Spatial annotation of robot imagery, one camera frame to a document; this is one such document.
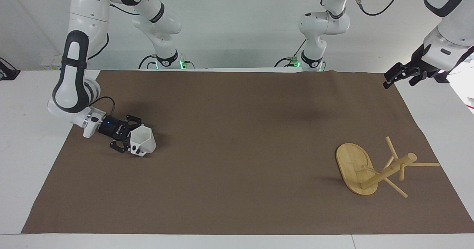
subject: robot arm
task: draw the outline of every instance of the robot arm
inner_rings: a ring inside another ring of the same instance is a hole
[[[133,23],[151,41],[160,67],[170,68],[179,58],[171,35],[181,31],[181,23],[171,10],[158,0],[111,0],[132,6],[140,14]]]
[[[301,17],[298,25],[307,39],[301,60],[310,69],[316,69],[322,63],[327,43],[321,36],[338,35],[349,29],[350,18],[346,14],[346,2],[347,0],[321,0],[327,11],[312,12]]]
[[[395,64],[385,74],[387,89],[398,80],[413,77],[414,86],[426,78],[435,78],[440,83],[449,72],[474,52],[474,0],[424,0],[430,11],[442,20],[413,53],[406,65]]]
[[[169,35],[179,33],[181,25],[172,12],[164,9],[163,3],[154,0],[71,0],[61,75],[48,109],[56,117],[84,128],[86,138],[98,130],[114,139],[110,147],[117,151],[130,150],[135,155],[144,156],[156,148],[151,129],[142,125],[137,117],[127,116],[126,121],[120,121],[91,106],[100,96],[100,86],[95,80],[84,77],[89,55],[107,34],[111,2],[136,8],[143,23],[141,26],[147,26],[148,32],[142,31],[154,43],[158,57],[169,60],[171,65],[174,55],[178,54]]]

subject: wooden mug tree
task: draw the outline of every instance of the wooden mug tree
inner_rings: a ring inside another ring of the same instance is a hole
[[[391,157],[381,172],[374,169],[369,155],[360,146],[351,143],[339,146],[336,153],[337,164],[344,182],[352,192],[358,195],[372,195],[377,191],[378,183],[385,181],[403,197],[407,198],[408,195],[389,180],[389,176],[400,171],[399,180],[403,181],[405,180],[405,168],[407,166],[440,166],[438,163],[415,163],[417,156],[414,153],[408,153],[406,156],[398,158],[390,138],[386,137],[386,141],[390,148]]]

